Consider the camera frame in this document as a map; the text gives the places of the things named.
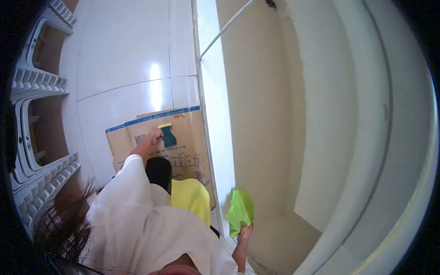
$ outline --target white shirt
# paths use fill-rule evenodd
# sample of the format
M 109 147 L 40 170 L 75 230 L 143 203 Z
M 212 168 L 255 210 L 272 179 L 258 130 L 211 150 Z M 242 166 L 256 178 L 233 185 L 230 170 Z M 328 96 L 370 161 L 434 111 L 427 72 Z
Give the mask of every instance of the white shirt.
M 82 264 L 106 274 L 145 275 L 187 253 L 203 275 L 236 274 L 237 264 L 215 233 L 190 211 L 166 206 L 167 196 L 150 184 L 142 158 L 129 156 L 91 203 L 93 231 Z

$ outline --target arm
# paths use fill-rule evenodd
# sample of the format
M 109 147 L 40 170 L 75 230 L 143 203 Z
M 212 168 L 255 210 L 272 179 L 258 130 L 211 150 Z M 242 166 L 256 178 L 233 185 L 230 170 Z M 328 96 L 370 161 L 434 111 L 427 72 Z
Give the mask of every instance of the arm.
M 154 147 L 159 142 L 159 139 L 164 136 L 161 129 L 152 128 L 144 139 L 136 146 L 135 149 L 130 153 L 130 155 L 139 155 L 142 157 L 143 166 L 147 165 L 147 160 L 149 155 L 154 151 Z
M 116 176 L 98 195 L 100 205 L 112 205 L 114 202 L 151 205 L 150 185 L 145 166 L 148 157 L 155 149 L 161 129 L 153 128 L 139 145 L 125 159 L 124 165 Z
M 247 246 L 252 232 L 253 224 L 247 226 L 246 223 L 242 222 L 242 230 L 240 232 L 240 235 L 238 235 L 237 237 L 238 244 L 234 252 L 232 253 L 232 258 L 238 265 L 238 272 L 241 273 L 245 273 Z

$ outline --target cardboard box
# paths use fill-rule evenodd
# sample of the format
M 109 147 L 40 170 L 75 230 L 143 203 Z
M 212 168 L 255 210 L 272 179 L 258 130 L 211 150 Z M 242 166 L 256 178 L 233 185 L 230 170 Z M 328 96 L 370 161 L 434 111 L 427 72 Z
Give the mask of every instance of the cardboard box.
M 208 190 L 211 209 L 216 205 L 214 190 L 206 156 L 200 107 L 174 109 L 139 115 L 136 120 L 106 130 L 113 156 L 113 167 L 119 171 L 131 151 L 157 125 L 172 123 L 177 144 L 165 148 L 163 141 L 150 157 L 166 158 L 171 163 L 172 177 L 176 180 L 198 179 Z

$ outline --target scrub sponge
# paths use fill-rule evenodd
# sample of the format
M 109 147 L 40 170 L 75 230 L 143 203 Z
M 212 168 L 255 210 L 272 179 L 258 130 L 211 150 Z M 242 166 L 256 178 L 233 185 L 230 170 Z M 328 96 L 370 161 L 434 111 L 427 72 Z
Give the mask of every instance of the scrub sponge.
M 158 128 L 162 129 L 164 136 L 162 139 L 164 140 L 164 146 L 171 147 L 177 144 L 176 135 L 171 131 L 171 123 L 159 125 Z

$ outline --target stacked plastic chairs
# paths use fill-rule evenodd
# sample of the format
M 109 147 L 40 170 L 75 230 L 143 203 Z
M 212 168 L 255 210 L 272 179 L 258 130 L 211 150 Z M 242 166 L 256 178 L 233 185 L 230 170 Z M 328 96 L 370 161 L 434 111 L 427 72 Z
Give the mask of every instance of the stacked plastic chairs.
M 30 138 L 29 123 L 37 121 L 39 117 L 29 118 L 29 104 L 36 99 L 67 95 L 69 92 L 66 90 L 67 79 L 35 68 L 32 56 L 44 24 L 70 35 L 76 23 L 77 20 L 62 1 L 52 1 L 28 37 L 15 69 L 11 102 L 15 105 L 18 144 L 15 169 L 10 177 L 15 204 L 30 235 L 33 221 L 42 205 L 53 198 L 80 167 L 76 161 L 77 153 L 44 166 L 37 163 L 45 152 L 34 153 L 35 144 Z

